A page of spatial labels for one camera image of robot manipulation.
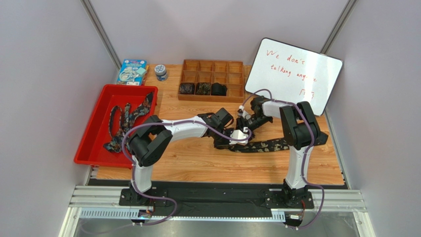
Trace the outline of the black floral necktie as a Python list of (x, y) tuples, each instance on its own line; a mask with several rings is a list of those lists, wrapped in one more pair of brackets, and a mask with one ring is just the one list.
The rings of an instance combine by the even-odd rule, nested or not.
[(289, 146), (284, 138), (249, 142), (246, 145), (229, 145), (214, 142), (214, 147), (219, 150), (229, 150), (236, 153), (268, 153), (289, 150)]

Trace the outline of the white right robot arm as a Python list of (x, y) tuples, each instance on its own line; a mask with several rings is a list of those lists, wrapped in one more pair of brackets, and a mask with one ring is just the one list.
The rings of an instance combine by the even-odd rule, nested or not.
[(242, 104), (238, 109), (236, 128), (255, 130), (274, 118), (281, 120), (283, 137), (269, 140), (269, 145), (262, 142), (250, 142), (246, 145), (247, 152), (269, 152), (285, 148), (289, 150), (289, 168), (283, 181), (280, 200), (287, 207), (305, 204), (309, 198), (307, 180), (309, 159), (313, 147), (326, 142), (328, 135), (320, 130), (320, 126), (307, 101), (297, 104), (263, 96), (251, 101), (253, 114), (245, 111)]

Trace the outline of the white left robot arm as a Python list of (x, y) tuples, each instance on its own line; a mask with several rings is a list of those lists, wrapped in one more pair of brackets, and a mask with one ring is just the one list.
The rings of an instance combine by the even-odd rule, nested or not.
[(152, 170), (170, 142), (186, 138), (211, 137), (216, 143), (227, 144), (232, 129), (233, 116), (224, 108), (216, 113), (199, 114), (180, 120), (159, 119), (150, 116), (133, 127), (123, 137), (122, 151), (132, 163), (131, 191), (147, 198), (152, 187)]

